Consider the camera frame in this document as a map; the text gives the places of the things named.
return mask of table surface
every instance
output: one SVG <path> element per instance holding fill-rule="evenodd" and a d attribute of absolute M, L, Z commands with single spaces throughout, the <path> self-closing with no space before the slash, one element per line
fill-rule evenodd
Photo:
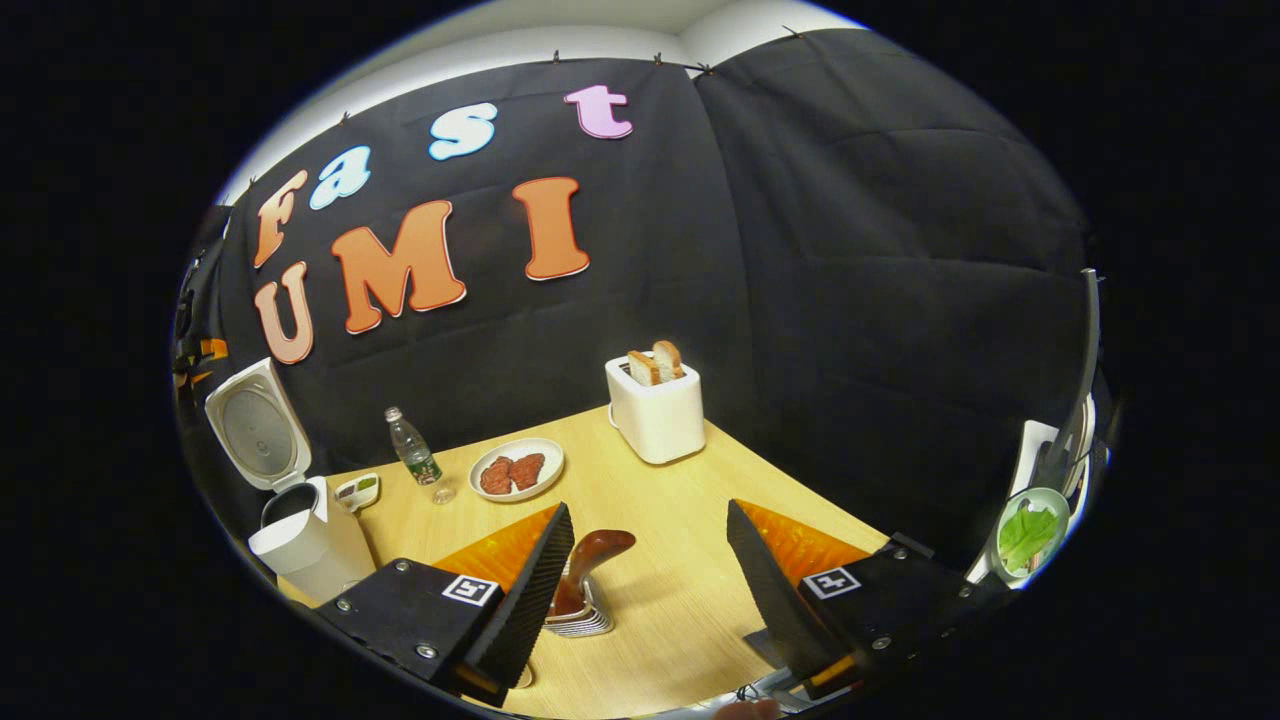
<path fill-rule="evenodd" d="M 552 439 L 564 468 L 535 497 L 498 503 L 472 492 L 467 477 L 485 452 L 520 438 Z M 745 500 L 874 552 L 888 538 L 790 478 L 707 423 L 707 446 L 666 465 L 648 465 L 596 407 L 493 439 L 435 454 L 457 497 L 435 505 L 435 486 L 419 486 L 403 464 L 371 468 L 381 497 L 358 511 L 374 562 L 394 557 L 433 564 L 453 551 L 564 502 L 575 537 L 622 529 L 636 544 L 593 578 L 614 620 L 607 634 L 539 634 L 534 683 L 512 689 L 500 708 L 534 717 L 635 717 L 731 692 L 771 671 L 744 635 L 764 628 L 726 539 L 728 501 Z M 328 478 L 337 488 L 361 473 Z M 280 580 L 280 589 L 315 602 Z"/>

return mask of black fabric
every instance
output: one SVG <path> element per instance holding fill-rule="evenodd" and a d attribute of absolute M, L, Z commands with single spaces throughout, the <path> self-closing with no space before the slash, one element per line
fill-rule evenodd
<path fill-rule="evenodd" d="M 1070 411 L 1083 214 L 986 102 L 870 32 L 771 42 L 696 86 L 746 260 L 755 450 L 966 568 L 1024 420 Z"/>
<path fill-rule="evenodd" d="M 588 136 L 564 95 L 605 85 L 628 105 L 614 117 L 634 132 Z M 480 151 L 435 161 L 426 154 L 440 114 L 493 102 L 495 135 Z M 372 149 L 367 183 L 323 210 L 307 200 L 340 152 Z M 306 169 L 284 242 L 260 270 L 257 210 Z M 520 183 L 566 176 L 579 246 L 590 266 L 548 282 L 530 260 Z M 384 310 L 380 327 L 351 336 L 342 268 L 330 246 L 367 225 L 390 249 L 406 211 L 453 204 L 445 236 L 467 286 L 454 305 Z M 449 79 L 351 117 L 257 178 L 236 204 L 223 266 L 221 313 L 237 363 L 269 355 L 253 293 L 307 263 L 315 327 L 308 357 L 279 365 L 282 383 L 332 471 L 394 460 L 383 410 L 399 406 L 434 450 L 513 432 L 608 402 L 604 363 L 667 338 L 704 377 L 707 416 L 748 433 L 750 328 L 737 224 L 707 114 L 680 68 L 628 60 L 515 65 Z M 292 334 L 288 293 L 276 296 Z"/>

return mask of open lid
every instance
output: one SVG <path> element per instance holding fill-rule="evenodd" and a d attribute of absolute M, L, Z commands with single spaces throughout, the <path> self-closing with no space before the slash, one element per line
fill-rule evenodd
<path fill-rule="evenodd" d="M 270 357 L 236 373 L 210 393 L 205 414 L 251 486 L 280 492 L 306 478 L 311 446 Z"/>

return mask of white plate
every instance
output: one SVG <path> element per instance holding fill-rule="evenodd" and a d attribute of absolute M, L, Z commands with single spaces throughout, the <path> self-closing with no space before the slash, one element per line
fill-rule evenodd
<path fill-rule="evenodd" d="M 493 465 L 493 461 L 499 456 L 506 455 L 512 462 L 516 462 L 521 457 L 535 452 L 541 452 L 545 459 L 543 460 L 543 469 L 538 473 L 538 482 L 534 483 L 534 487 L 508 495 L 489 495 L 481 489 L 480 474 L 488 470 L 489 465 Z M 559 473 L 563 468 L 564 450 L 561 448 L 559 445 L 543 438 L 516 439 L 506 445 L 499 445 L 489 452 L 485 452 L 480 460 L 476 460 L 476 464 L 471 466 L 471 489 L 480 497 L 494 502 L 520 502 L 521 500 L 534 497 L 535 495 L 539 495 L 552 487 L 552 483 L 556 482 L 556 478 L 559 478 Z"/>

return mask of plastic bottle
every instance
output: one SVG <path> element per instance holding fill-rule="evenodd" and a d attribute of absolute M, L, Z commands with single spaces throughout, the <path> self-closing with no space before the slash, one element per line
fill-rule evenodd
<path fill-rule="evenodd" d="M 396 448 L 396 455 L 408 468 L 408 473 L 413 475 L 417 484 L 429 486 L 439 480 L 444 473 L 440 471 L 440 465 L 435 461 L 435 456 L 431 455 L 431 450 L 426 447 L 426 441 L 422 439 L 421 433 L 404 419 L 399 407 L 388 407 L 385 415 L 387 423 L 392 428 L 392 446 Z M 435 501 L 443 503 L 448 502 L 452 497 L 452 491 L 440 488 L 436 492 Z"/>

